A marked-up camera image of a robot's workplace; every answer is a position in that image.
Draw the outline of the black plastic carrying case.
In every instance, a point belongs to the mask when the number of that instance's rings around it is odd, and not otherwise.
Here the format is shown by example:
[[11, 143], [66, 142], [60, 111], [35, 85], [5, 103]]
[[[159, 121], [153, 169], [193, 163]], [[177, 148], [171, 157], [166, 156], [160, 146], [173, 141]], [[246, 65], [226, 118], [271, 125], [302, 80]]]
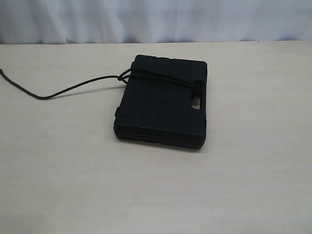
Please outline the black plastic carrying case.
[[200, 149], [206, 140], [205, 61], [137, 55], [114, 132], [123, 140]]

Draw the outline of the white backdrop curtain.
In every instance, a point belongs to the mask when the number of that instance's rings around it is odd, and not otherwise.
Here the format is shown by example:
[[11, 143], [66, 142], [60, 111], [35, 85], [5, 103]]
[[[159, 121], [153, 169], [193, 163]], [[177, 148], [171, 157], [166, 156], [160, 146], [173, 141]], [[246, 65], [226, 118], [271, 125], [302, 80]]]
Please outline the white backdrop curtain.
[[309, 0], [3, 0], [2, 44], [310, 40]]

